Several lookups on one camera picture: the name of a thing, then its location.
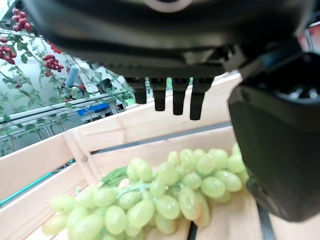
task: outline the red berry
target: red berry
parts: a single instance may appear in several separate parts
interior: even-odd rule
[[[6,46],[6,47],[3,49],[3,51],[4,51],[5,53],[7,53],[7,54],[11,54],[11,53],[12,53],[11,48],[8,47],[8,46]]]
[[[25,30],[27,30],[28,32],[30,32],[31,29],[32,29],[30,23],[28,23],[28,22],[24,25],[24,28],[25,28]]]
[[[27,23],[27,20],[25,18],[19,19],[19,24],[25,25]]]
[[[14,15],[14,16],[11,17],[11,19],[12,19],[12,21],[14,21],[15,23],[17,23],[17,22],[19,22],[20,17]]]
[[[14,9],[12,9],[12,13],[14,14],[14,15],[18,15],[19,14],[19,9],[18,8],[14,8]]]
[[[25,18],[26,17],[26,13],[24,11],[19,12],[20,17]]]
[[[8,40],[4,36],[2,36],[2,37],[0,37],[0,42],[5,44],[8,42]]]

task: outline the wooden board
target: wooden board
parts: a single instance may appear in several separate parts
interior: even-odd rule
[[[319,240],[320,214],[301,222],[288,222],[269,214],[276,240]]]
[[[166,99],[166,110],[155,112],[154,103],[97,120],[77,128],[88,151],[96,151],[130,142],[178,133],[230,120],[227,99],[231,90],[241,81],[233,75],[212,84],[202,106],[201,120],[192,121],[190,115],[191,91],[186,93],[184,114],[173,115],[172,97]]]
[[[0,200],[61,167],[73,158],[62,134],[0,158]]]
[[[185,148],[193,150],[201,148],[207,151],[211,148],[220,148],[231,153],[234,143],[234,131],[230,126],[98,153],[92,155],[92,158],[101,174],[105,175],[115,168],[128,165],[132,158],[135,157],[143,158],[151,166],[156,167],[167,160],[168,153],[172,150],[181,151]]]
[[[256,201],[246,190],[233,193],[228,204],[213,204],[210,216],[210,225],[198,228],[195,240],[263,240]]]
[[[76,163],[39,184],[17,200],[0,209],[0,239],[22,240],[54,212],[50,200],[59,194],[74,194],[87,182]]]

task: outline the green grape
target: green grape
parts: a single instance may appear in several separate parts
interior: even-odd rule
[[[153,171],[149,163],[141,159],[138,163],[134,165],[134,168],[139,179],[141,179],[144,182],[152,181]]]
[[[201,191],[210,198],[219,198],[225,193],[226,186],[220,179],[209,176],[202,180]]]
[[[180,164],[180,157],[177,151],[171,151],[168,155],[168,163],[173,166],[178,166]]]
[[[208,154],[204,154],[198,159],[196,170],[199,174],[206,176],[215,169],[216,164]]]
[[[142,190],[142,199],[143,200],[151,200],[152,201],[153,198],[154,197],[152,196],[152,194],[148,190],[146,190],[146,189]]]
[[[237,174],[246,170],[246,166],[242,161],[242,157],[240,154],[230,156],[226,164],[227,164],[228,170],[234,174]]]
[[[241,154],[241,151],[240,151],[240,147],[239,147],[239,144],[236,142],[233,147],[232,147],[232,154],[233,155],[242,155]]]
[[[208,151],[208,154],[212,156],[216,151],[217,151],[216,148],[211,148],[211,149]]]
[[[128,236],[136,236],[141,232],[142,228],[141,227],[134,227],[132,225],[127,225],[125,228],[125,234],[127,234]]]
[[[93,201],[99,208],[109,207],[115,203],[117,195],[118,191],[115,188],[102,187],[94,194]]]
[[[145,234],[144,231],[140,231],[137,235],[135,236],[128,236],[126,235],[126,240],[145,240]]]
[[[179,205],[182,214],[187,220],[194,221],[201,215],[201,205],[195,192],[183,187],[179,194]]]
[[[67,226],[66,215],[54,215],[42,225],[42,232],[45,235],[57,235]]]
[[[182,183],[186,187],[192,190],[196,190],[201,186],[201,177],[197,173],[191,172],[185,175],[185,177],[182,180]]]
[[[177,231],[178,223],[175,219],[168,219],[159,213],[155,213],[154,216],[156,228],[164,234],[173,234]]]
[[[158,169],[158,179],[167,186],[172,186],[178,180],[178,174],[173,165],[164,162]]]
[[[80,220],[71,230],[74,240],[93,240],[104,229],[104,218],[89,215]]]
[[[155,213],[153,215],[153,217],[151,218],[151,220],[148,222],[148,226],[152,226],[154,227],[156,225],[156,220],[155,220],[155,216],[156,216],[157,213]]]
[[[161,197],[166,192],[166,185],[161,180],[155,180],[151,183],[150,193],[155,197]]]
[[[187,170],[181,165],[176,166],[175,171],[178,175],[178,181],[181,181],[182,179],[184,179],[185,175],[187,174]]]
[[[212,199],[219,204],[226,204],[231,200],[231,193],[229,191],[225,191],[221,197],[213,197]]]
[[[197,168],[197,157],[195,156],[194,152],[190,149],[184,149],[180,152],[180,161],[181,165],[187,171],[194,171]]]
[[[95,205],[95,193],[92,191],[82,191],[79,194],[78,203],[79,205],[93,209]]]
[[[129,225],[135,228],[142,228],[150,222],[154,214],[154,203],[151,200],[142,200],[128,211]]]
[[[167,219],[176,219],[180,215],[179,203],[170,195],[163,195],[157,198],[155,208],[159,214]]]
[[[208,203],[207,203],[205,196],[201,192],[196,191],[195,194],[196,194],[196,196],[199,200],[199,203],[201,205],[201,215],[198,219],[194,220],[193,222],[195,225],[197,225],[200,228],[206,227],[210,223],[209,206],[208,206]]]
[[[219,170],[214,173],[214,176],[224,183],[225,189],[229,192],[238,192],[242,188],[240,178],[229,171]]]
[[[93,214],[100,216],[100,217],[104,217],[106,215],[108,207],[99,207],[96,210],[94,210]]]
[[[103,236],[102,240],[126,240],[126,238],[123,233],[121,233],[119,235],[105,234]]]
[[[139,191],[130,191],[123,194],[119,200],[118,205],[124,210],[128,210],[136,205],[141,200],[142,194]]]
[[[215,163],[215,169],[226,169],[227,168],[227,160],[228,160],[228,154],[223,149],[215,149],[215,150],[209,150],[208,152],[209,157],[211,160]]]
[[[69,231],[75,227],[75,225],[85,217],[89,216],[89,210],[84,206],[77,206],[72,210],[72,212],[68,216],[67,220],[67,228]]]
[[[140,180],[137,173],[136,173],[136,170],[133,168],[132,165],[129,165],[126,168],[126,174],[129,178],[130,182],[132,182],[132,183],[138,182]]]
[[[104,216],[105,228],[113,235],[121,234],[127,227],[125,211],[116,205],[110,206]]]
[[[248,179],[249,179],[249,174],[248,174],[247,170],[245,169],[241,172],[238,172],[236,175],[240,178],[242,184],[245,186]]]
[[[203,149],[196,149],[193,153],[197,159],[200,159],[202,156],[207,155],[207,153]]]
[[[179,194],[180,194],[180,187],[178,187],[178,186],[170,187],[168,189],[168,191],[167,191],[167,194],[171,195],[175,199],[178,199],[179,198]]]
[[[75,205],[75,198],[69,195],[56,196],[50,202],[52,210],[62,214],[69,214],[74,209]]]

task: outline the black strip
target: black strip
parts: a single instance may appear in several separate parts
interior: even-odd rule
[[[134,141],[134,142],[118,145],[118,146],[112,146],[112,147],[108,147],[105,149],[101,149],[99,151],[92,151],[90,153],[91,154],[100,154],[100,153],[110,152],[110,151],[114,151],[114,150],[118,150],[118,149],[134,147],[134,146],[141,145],[141,144],[148,144],[148,143],[153,143],[156,141],[181,137],[181,136],[185,136],[185,135],[189,135],[189,134],[196,134],[196,133],[201,133],[201,132],[205,132],[205,131],[209,131],[209,130],[225,128],[225,127],[229,127],[229,126],[231,126],[231,122],[218,123],[218,124],[213,124],[213,125],[209,125],[209,126],[191,129],[191,130],[170,133],[170,134],[166,134],[163,136],[152,137],[152,138],[144,139],[141,141]]]

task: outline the grape bunch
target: grape bunch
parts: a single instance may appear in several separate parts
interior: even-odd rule
[[[4,37],[0,38],[1,43],[8,42]],[[7,61],[10,64],[15,64],[14,58],[17,57],[17,54],[12,52],[12,49],[5,44],[0,45],[0,59]]]
[[[249,178],[237,144],[229,157],[214,148],[172,151],[157,171],[134,158],[126,174],[126,187],[91,185],[75,198],[56,196],[50,206],[58,214],[43,232],[56,235],[66,228],[69,240],[144,240],[150,228],[175,233],[181,218],[205,227],[210,203],[229,202]]]
[[[61,70],[64,69],[65,67],[62,66],[61,64],[59,64],[59,60],[56,59],[56,57],[54,55],[51,55],[51,54],[47,54],[45,56],[42,57],[42,60],[45,61],[44,62],[44,66],[47,68],[47,69],[50,69],[50,70],[57,70],[59,73],[61,73]],[[46,77],[49,77],[51,76],[51,72],[46,72],[45,73],[45,76]]]
[[[28,32],[31,31],[32,27],[29,22],[27,22],[27,15],[24,11],[20,11],[17,8],[12,9],[12,21],[15,22],[15,24],[12,27],[12,30],[19,32],[22,29],[27,30]]]

